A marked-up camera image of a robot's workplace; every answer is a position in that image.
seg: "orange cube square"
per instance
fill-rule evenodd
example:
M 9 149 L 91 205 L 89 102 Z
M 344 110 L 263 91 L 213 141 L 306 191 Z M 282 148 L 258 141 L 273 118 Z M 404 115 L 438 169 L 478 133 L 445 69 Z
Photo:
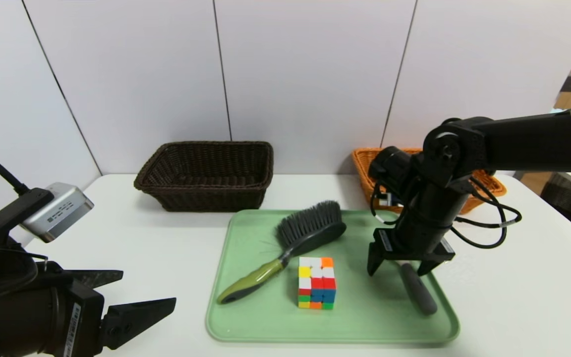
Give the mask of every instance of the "orange cube square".
M 334 260 L 330 257 L 321 258 L 321 267 L 334 267 Z

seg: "green brush handle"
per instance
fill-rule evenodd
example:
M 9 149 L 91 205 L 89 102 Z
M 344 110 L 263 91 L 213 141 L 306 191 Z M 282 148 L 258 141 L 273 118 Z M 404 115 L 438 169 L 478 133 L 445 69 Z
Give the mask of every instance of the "green brush handle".
M 243 298 L 247 294 L 259 289 L 263 283 L 277 275 L 283 269 L 284 265 L 279 258 L 263 264 L 259 269 L 237 280 L 233 285 L 229 286 L 228 289 L 224 290 L 217 298 L 217 302 L 229 303 Z

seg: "wicker basket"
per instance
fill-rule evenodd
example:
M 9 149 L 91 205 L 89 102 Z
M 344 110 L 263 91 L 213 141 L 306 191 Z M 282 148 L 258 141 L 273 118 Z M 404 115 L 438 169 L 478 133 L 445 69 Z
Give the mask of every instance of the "wicker basket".
M 365 193 L 365 199 L 367 199 L 367 202 L 369 202 L 369 198 L 374 192 L 374 184 L 375 184 L 374 180 L 369 176 L 367 172 L 369 171 L 369 165 L 371 165 L 371 162 L 374 160 L 376 155 L 378 155 L 378 153 L 381 151 L 382 149 L 379 147 L 363 147 L 361 149 L 354 150 L 351 154 L 351 157 L 354 160 L 354 163 L 356 164 L 356 168 L 358 169 L 358 174 L 360 176 L 360 186 L 362 187 L 363 192 Z M 408 153 L 409 155 L 412 155 L 416 154 L 417 152 L 421 152 L 422 149 L 403 149 L 403 151 Z M 498 181 L 493 176 L 486 174 L 484 170 L 477 170 L 473 172 L 473 176 L 475 176 L 476 179 L 478 179 L 481 183 L 483 183 L 486 186 L 486 188 L 488 188 L 488 190 L 490 190 L 490 192 L 492 192 L 492 194 L 494 194 L 495 196 L 504 196 L 506 194 L 506 187 L 502 185 L 501 182 Z M 484 192 L 479 190 L 478 187 L 476 187 L 476 189 L 478 190 L 478 192 L 480 192 L 480 194 L 482 194 L 482 196 L 486 196 Z M 385 192 L 385 188 L 380 187 L 380 191 Z M 460 213 L 465 214 L 471 212 L 473 208 L 481 205 L 482 203 L 483 202 L 480 201 L 479 199 L 471 196 L 469 197 L 468 201 L 466 201 L 466 204 L 464 204 L 464 207 L 462 208 L 462 211 Z M 374 208 L 376 208 L 377 210 L 389 210 L 396 213 L 402 210 L 401 207 L 381 206 L 378 204 L 378 202 L 376 202 L 376 200 L 374 200 Z
M 140 170 L 134 187 L 170 212 L 259 208 L 272 181 L 267 142 L 173 142 Z

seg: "dark brown wicker basket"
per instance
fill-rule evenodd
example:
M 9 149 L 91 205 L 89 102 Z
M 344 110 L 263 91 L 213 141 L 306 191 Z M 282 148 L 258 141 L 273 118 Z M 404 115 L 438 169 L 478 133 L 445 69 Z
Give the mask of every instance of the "dark brown wicker basket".
M 259 208 L 272 181 L 267 142 L 173 142 L 140 170 L 134 187 L 170 212 Z

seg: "cleaning brush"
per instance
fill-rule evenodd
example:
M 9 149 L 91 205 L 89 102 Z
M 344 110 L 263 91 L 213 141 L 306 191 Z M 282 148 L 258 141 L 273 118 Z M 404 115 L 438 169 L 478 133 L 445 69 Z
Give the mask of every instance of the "cleaning brush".
M 217 302 L 229 303 L 247 296 L 285 269 L 291 258 L 334 241 L 346 228 L 341 217 L 341 206 L 336 201 L 324 201 L 285 217 L 276 228 L 277 240 L 283 253 L 237 280 L 220 294 Z

